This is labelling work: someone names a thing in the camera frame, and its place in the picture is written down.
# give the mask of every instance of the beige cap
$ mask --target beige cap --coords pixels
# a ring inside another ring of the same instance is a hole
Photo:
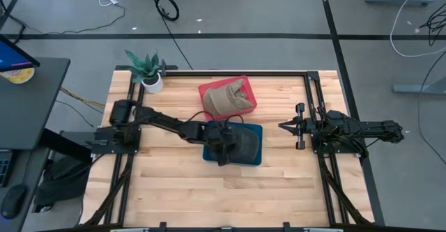
[[[203,96],[204,109],[214,116],[219,116],[253,107],[254,105],[246,100],[246,93],[240,90],[242,85],[243,79],[239,79],[219,88],[209,88]]]

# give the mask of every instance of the computer mouse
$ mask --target computer mouse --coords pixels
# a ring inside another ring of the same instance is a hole
[[[19,184],[11,187],[1,202],[1,216],[5,219],[16,217],[22,209],[26,196],[26,186]]]

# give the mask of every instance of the keyboard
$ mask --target keyboard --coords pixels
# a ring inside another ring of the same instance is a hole
[[[13,169],[13,152],[11,150],[0,150],[0,187],[6,187],[8,177]]]

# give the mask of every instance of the black floor stripe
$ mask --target black floor stripe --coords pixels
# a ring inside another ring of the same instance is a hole
[[[4,34],[14,40],[17,34]],[[338,34],[339,40],[389,40],[388,35],[355,35]],[[330,34],[313,33],[176,33],[175,39],[205,40],[205,39],[292,39],[292,40],[332,40]],[[24,34],[22,40],[170,40],[165,33],[133,33],[133,34]],[[395,35],[393,40],[428,40],[427,35]],[[438,36],[438,40],[446,40],[446,36]]]
[[[15,7],[15,4],[17,4],[18,0],[11,0],[9,3],[9,6],[6,8],[9,13],[11,13]],[[0,19],[0,30],[3,28],[3,25],[5,24],[6,20],[8,19],[8,14],[5,13],[3,17]]]
[[[328,22],[328,27],[330,28],[330,33],[332,36],[334,52],[336,54],[337,63],[339,66],[339,72],[341,74],[341,81],[342,84],[344,85],[344,91],[346,94],[346,100],[348,108],[350,110],[350,115],[353,118],[359,120],[359,114],[357,112],[355,97],[353,95],[353,90],[351,88],[350,78],[348,77],[347,67],[344,60],[344,55],[342,54],[341,44],[339,43],[339,37],[337,35],[335,21],[333,20],[330,3],[328,0],[322,0],[322,3],[325,11],[325,16]],[[385,225],[383,211],[381,210],[381,205],[378,198],[378,190],[376,189],[375,179],[373,172],[371,170],[369,158],[367,158],[366,160],[361,160],[361,166],[364,172],[364,179],[367,185],[367,191],[369,193],[371,209],[374,214],[375,223],[377,225],[383,226]]]

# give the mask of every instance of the blue tray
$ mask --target blue tray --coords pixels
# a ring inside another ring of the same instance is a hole
[[[262,163],[262,140],[263,140],[263,128],[261,125],[257,124],[249,124],[249,123],[234,123],[229,121],[228,124],[230,125],[239,125],[246,127],[249,130],[254,131],[259,136],[259,150],[257,151],[256,157],[252,162],[237,162],[233,161],[231,164],[243,164],[243,165],[253,165],[258,166]],[[206,161],[212,161],[216,162],[211,156],[210,149],[207,145],[204,146],[203,149],[203,159]]]

